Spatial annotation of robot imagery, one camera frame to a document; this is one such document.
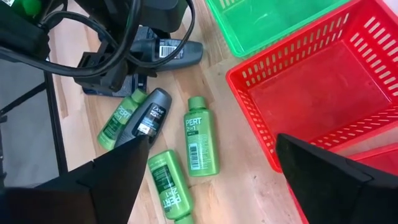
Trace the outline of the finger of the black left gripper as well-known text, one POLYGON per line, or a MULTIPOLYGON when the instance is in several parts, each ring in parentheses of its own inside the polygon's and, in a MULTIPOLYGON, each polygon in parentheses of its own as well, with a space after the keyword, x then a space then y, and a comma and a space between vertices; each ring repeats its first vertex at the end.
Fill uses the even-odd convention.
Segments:
POLYGON ((148 77, 156 77, 157 73, 154 69, 152 68, 146 68, 142 67, 136 64, 130 64, 129 65, 129 74, 140 74, 140 75, 145 75, 148 77))
POLYGON ((143 53, 145 56, 154 56, 155 55, 155 46, 156 39, 141 39, 135 40, 130 48, 131 52, 134 53, 143 53))

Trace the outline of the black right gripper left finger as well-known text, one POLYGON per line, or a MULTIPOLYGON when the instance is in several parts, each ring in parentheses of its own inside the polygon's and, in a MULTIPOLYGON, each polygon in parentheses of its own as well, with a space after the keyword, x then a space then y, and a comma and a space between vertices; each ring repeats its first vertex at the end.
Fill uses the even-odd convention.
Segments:
POLYGON ((1 223, 127 223, 149 155, 140 136, 35 187, 1 190, 1 223))

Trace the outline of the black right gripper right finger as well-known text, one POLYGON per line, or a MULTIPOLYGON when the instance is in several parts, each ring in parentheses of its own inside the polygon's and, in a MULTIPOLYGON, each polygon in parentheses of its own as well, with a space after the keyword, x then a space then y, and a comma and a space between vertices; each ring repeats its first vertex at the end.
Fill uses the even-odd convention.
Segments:
POLYGON ((397 223, 396 144, 345 157, 279 134, 276 153, 308 223, 397 223))

